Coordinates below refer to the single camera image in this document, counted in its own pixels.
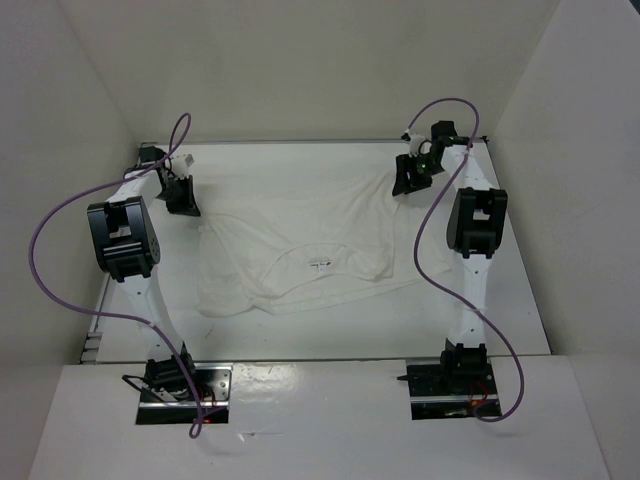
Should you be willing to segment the white tank top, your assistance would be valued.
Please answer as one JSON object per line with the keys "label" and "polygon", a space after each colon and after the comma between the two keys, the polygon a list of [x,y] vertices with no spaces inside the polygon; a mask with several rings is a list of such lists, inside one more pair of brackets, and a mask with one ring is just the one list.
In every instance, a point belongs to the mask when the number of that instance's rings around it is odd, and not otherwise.
{"label": "white tank top", "polygon": [[414,284],[426,213],[392,194],[391,172],[299,191],[207,193],[199,228],[198,311],[287,315]]}

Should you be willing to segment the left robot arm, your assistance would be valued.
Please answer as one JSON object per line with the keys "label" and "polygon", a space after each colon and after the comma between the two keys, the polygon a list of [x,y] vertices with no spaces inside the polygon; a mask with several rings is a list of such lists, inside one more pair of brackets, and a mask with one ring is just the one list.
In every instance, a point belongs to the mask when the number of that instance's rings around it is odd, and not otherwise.
{"label": "left robot arm", "polygon": [[170,214],[198,217],[193,163],[190,154],[165,158],[163,150],[143,147],[139,163],[126,171],[118,190],[87,208],[101,270],[120,285],[134,315],[143,319],[138,324],[147,359],[143,381],[152,396],[167,393],[178,400],[193,397],[199,375],[161,293],[161,248],[148,207],[159,200]]}

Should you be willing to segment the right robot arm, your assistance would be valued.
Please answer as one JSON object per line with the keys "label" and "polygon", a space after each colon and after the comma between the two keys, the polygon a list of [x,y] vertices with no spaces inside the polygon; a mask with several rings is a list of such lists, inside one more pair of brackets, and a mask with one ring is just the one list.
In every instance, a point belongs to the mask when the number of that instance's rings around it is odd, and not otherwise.
{"label": "right robot arm", "polygon": [[454,265],[450,289],[463,297],[457,302],[437,373],[420,371],[407,379],[420,386],[432,384],[437,395],[474,393],[489,372],[479,315],[485,308],[492,258],[502,242],[508,195],[487,179],[474,154],[466,151],[469,139],[457,134],[452,121],[433,124],[429,139],[410,131],[401,139],[408,143],[408,152],[396,157],[394,196],[426,189],[440,173],[452,180],[455,199],[446,228]]}

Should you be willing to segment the aluminium table edge rail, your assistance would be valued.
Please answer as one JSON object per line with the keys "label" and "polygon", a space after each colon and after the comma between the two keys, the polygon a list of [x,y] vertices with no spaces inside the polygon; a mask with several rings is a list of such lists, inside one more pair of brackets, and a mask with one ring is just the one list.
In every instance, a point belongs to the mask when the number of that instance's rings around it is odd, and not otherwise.
{"label": "aluminium table edge rail", "polygon": [[148,204],[162,191],[153,165],[163,156],[156,147],[140,148],[137,164],[125,172],[117,191],[87,208],[99,267],[130,297],[134,314],[146,321],[158,317],[153,301],[159,291],[154,267],[160,249]]}

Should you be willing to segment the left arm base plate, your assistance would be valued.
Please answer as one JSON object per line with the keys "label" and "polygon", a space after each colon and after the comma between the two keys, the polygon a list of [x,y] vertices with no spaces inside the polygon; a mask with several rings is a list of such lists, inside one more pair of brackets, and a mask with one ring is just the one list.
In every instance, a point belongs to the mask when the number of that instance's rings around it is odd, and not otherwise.
{"label": "left arm base plate", "polygon": [[[196,363],[194,383],[204,410],[204,424],[226,424],[229,419],[233,367],[224,363]],[[137,425],[189,425],[197,417],[189,387],[152,387],[140,377]]]}

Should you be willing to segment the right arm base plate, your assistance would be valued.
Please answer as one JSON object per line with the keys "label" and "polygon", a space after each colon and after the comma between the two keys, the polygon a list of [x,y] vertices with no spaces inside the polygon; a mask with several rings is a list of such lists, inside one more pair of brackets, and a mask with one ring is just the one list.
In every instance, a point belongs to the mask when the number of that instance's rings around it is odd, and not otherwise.
{"label": "right arm base plate", "polygon": [[502,415],[490,364],[483,373],[451,376],[436,362],[407,361],[397,377],[408,386],[413,420],[471,418]]}

